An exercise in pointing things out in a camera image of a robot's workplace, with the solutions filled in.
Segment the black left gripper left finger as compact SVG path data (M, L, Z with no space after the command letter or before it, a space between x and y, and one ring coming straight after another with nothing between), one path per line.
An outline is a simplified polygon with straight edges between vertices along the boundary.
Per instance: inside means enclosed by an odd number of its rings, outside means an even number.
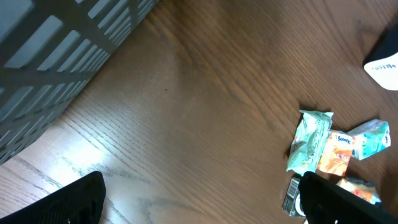
M106 187L102 173L94 171L4 218L1 224L98 224Z

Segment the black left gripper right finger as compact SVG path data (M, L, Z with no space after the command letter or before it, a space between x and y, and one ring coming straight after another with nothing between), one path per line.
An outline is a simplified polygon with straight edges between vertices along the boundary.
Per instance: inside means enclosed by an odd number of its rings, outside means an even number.
M397 224L397 217L313 172L304 173L298 189L309 223Z

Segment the dark green Zam-Buk box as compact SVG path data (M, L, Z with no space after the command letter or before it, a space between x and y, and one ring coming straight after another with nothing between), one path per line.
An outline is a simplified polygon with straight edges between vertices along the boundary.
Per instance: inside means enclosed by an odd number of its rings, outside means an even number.
M291 217L305 218L306 215L303 212L300 200L299 183L300 183L299 178L296 177L291 178L282 205L282 209Z

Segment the yellow antibacterial wipes bag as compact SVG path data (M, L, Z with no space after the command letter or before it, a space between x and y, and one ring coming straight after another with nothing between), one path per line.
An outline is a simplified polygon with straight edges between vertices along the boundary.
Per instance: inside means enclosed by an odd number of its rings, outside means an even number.
M351 192L372 205L382 203L377 194L376 186L371 182L366 182L353 177L344 177L337 182L337 186Z

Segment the orange tissue pack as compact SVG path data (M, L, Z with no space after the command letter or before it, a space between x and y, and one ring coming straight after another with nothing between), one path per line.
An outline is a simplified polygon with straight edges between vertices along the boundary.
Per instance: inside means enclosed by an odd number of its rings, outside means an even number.
M353 152L353 138L342 131L331 130L318 163L319 171L344 176Z

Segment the light teal wipes pack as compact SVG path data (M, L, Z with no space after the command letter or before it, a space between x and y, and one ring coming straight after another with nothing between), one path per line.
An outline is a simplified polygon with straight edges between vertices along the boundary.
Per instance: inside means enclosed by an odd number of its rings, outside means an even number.
M301 176L316 172L330 134L334 112L300 110L300 120L290 147L286 171Z

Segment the green white tissue pack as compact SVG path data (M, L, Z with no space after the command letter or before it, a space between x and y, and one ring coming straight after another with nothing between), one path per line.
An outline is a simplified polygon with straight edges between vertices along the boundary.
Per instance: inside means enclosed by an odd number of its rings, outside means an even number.
M374 119L347 132L353 138L352 156L358 160L377 154L391 145L389 123Z

